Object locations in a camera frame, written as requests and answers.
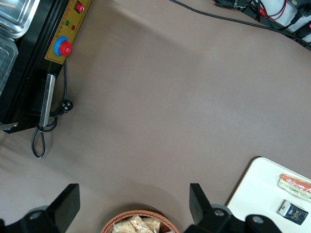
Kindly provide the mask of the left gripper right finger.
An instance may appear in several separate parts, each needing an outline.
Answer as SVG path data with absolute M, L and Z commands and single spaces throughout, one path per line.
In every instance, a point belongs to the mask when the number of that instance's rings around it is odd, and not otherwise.
M 237 219 L 223 205 L 212 205 L 200 184 L 191 183 L 189 208 L 193 219 L 186 233 L 279 233 L 279 227 L 263 215 L 248 215 L 244 221 Z

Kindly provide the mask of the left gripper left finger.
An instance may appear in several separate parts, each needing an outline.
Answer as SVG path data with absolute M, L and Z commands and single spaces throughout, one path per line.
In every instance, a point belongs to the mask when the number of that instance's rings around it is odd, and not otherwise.
M 65 233 L 80 210 L 80 187 L 69 184 L 44 210 L 30 211 L 10 225 L 0 220 L 2 233 Z

